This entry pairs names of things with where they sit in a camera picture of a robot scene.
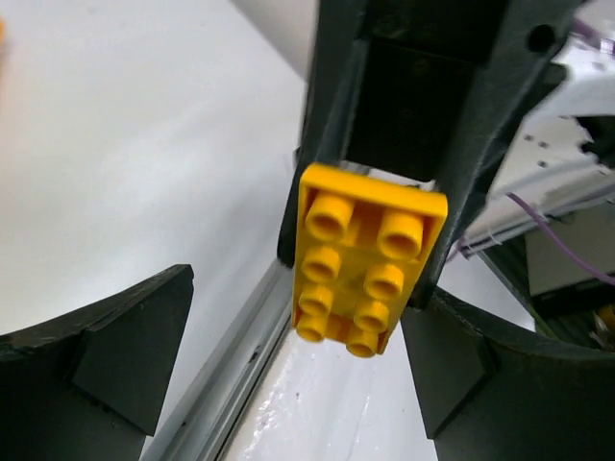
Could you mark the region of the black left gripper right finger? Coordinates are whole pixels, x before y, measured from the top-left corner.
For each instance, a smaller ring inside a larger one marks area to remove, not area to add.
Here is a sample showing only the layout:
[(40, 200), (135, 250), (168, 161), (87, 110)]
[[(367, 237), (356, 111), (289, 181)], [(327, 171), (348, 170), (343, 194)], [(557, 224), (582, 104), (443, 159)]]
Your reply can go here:
[(613, 354), (538, 335), (441, 288), (401, 327), (438, 459), (613, 460)]

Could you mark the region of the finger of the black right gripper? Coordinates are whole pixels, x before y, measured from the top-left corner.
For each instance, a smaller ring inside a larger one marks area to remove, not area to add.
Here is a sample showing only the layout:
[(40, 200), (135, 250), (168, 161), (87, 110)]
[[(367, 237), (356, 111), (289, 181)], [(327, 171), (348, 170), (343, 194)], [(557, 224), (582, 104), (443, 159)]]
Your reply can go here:
[(365, 45), (359, 35), (368, 5), (367, 1), (318, 3), (296, 168), (277, 246), (278, 261), (287, 268), (294, 265), (300, 178), (315, 161), (333, 165), (343, 158), (344, 136), (365, 64)]
[(579, 1), (511, 1), (504, 10), (486, 63), (470, 85), (436, 184), (449, 200), (449, 216), (408, 302), (428, 307), (451, 246), (484, 207), (475, 191), (483, 171), (498, 167), (525, 113), (521, 110), (547, 73), (571, 29)]

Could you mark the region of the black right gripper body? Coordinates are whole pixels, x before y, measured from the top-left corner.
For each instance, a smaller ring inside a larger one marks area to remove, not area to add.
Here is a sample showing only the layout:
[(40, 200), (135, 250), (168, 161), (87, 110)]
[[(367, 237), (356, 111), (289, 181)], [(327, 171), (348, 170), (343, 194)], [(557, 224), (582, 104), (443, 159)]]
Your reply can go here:
[(347, 160), (432, 180), (506, 7), (492, 0), (369, 2), (369, 52)]

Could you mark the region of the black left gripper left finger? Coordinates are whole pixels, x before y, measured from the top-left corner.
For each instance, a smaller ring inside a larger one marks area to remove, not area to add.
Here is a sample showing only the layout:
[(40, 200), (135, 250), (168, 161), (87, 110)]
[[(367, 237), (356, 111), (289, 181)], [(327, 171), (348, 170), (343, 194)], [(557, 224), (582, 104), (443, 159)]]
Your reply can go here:
[(136, 460), (155, 434), (194, 286), (177, 264), (1, 338), (4, 460)]

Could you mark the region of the yellow lego plate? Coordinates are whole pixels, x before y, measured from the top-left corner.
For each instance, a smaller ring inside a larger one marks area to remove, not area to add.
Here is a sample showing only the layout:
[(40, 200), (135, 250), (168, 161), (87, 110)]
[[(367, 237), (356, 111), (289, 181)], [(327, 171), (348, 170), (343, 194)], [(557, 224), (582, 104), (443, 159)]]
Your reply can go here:
[(385, 351), (448, 216), (441, 193), (312, 164), (299, 183), (292, 326)]

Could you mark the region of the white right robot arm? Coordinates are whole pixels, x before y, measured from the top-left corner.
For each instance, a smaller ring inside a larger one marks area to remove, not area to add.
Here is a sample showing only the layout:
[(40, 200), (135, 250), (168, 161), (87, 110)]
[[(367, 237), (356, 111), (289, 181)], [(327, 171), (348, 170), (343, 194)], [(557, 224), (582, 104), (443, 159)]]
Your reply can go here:
[(545, 160), (546, 189), (614, 163), (610, 114), (556, 116), (581, 54), (577, 1), (322, 1), (298, 175), (350, 161), (434, 182), (449, 214), (408, 306), (424, 309), (445, 253), (484, 237), (510, 186)]

